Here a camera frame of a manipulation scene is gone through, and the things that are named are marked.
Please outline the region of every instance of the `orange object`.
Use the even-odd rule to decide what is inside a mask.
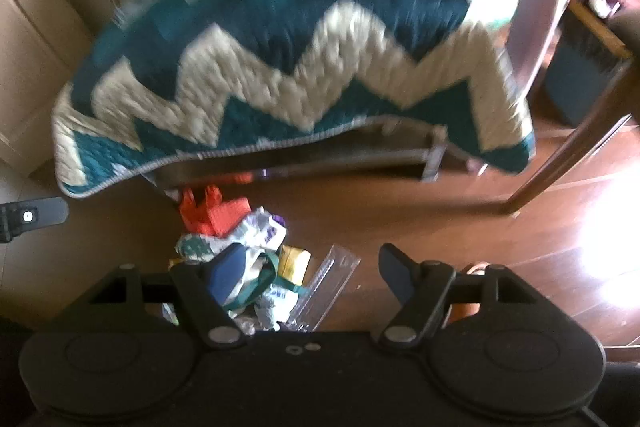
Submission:
[[[169,270],[171,270],[175,265],[183,263],[184,259],[182,257],[174,257],[173,259],[169,259]]]
[[[489,263],[480,262],[475,264],[469,264],[465,268],[463,268],[462,273],[466,273],[469,275],[484,275],[484,271],[486,267],[489,266]],[[449,314],[449,320],[447,324],[454,323],[460,319],[466,319],[471,315],[475,315],[480,311],[480,304],[478,303],[469,303],[469,304],[453,304],[451,305],[451,313]]]
[[[193,191],[185,188],[179,210],[189,232],[225,237],[251,212],[251,207],[246,198],[223,202],[220,189],[209,185],[200,205],[196,205]]]
[[[251,172],[242,172],[240,174],[235,174],[234,181],[238,185],[248,185],[254,182],[254,175]]]

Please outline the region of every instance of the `red plastic object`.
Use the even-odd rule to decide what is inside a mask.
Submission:
[[[205,199],[199,205],[196,205],[193,191],[185,188],[179,210],[189,232],[225,237],[251,212],[251,207],[246,198],[223,202],[220,189],[209,185]]]

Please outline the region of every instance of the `zigzag pattern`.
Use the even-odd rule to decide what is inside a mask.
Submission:
[[[157,0],[111,25],[54,110],[56,171],[84,197],[180,158],[321,139],[378,116],[445,125],[506,170],[526,104],[467,0]]]
[[[136,127],[142,120],[186,142],[215,148],[230,98],[311,134],[354,78],[392,103],[396,114],[411,113],[423,121],[428,115],[415,114],[420,102],[466,82],[481,152],[509,148],[531,133],[526,104],[513,98],[509,86],[508,60],[497,55],[482,26],[461,26],[420,62],[385,29],[369,10],[341,1],[320,20],[288,75],[213,25],[182,54],[173,102],[140,83],[122,58],[94,88],[95,118],[72,107],[69,87],[62,92],[54,118],[59,178],[67,185],[86,185],[75,132],[142,151]],[[354,116],[345,115],[343,123]]]

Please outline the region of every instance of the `wooden table leg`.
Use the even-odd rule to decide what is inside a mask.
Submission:
[[[618,122],[633,112],[632,101],[640,94],[639,84],[640,74],[635,66],[623,71],[567,141],[509,198],[503,210],[508,213],[520,210],[606,139]]]
[[[640,346],[610,346],[604,353],[607,362],[640,362]]]

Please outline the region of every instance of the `black device base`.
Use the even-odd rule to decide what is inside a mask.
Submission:
[[[601,346],[504,266],[464,275],[385,245],[380,271],[403,306],[379,339],[248,339],[201,269],[122,266],[34,335],[20,371],[38,425],[603,425],[588,409]],[[146,314],[149,301],[174,303],[180,327]],[[444,327],[467,302],[480,311]]]

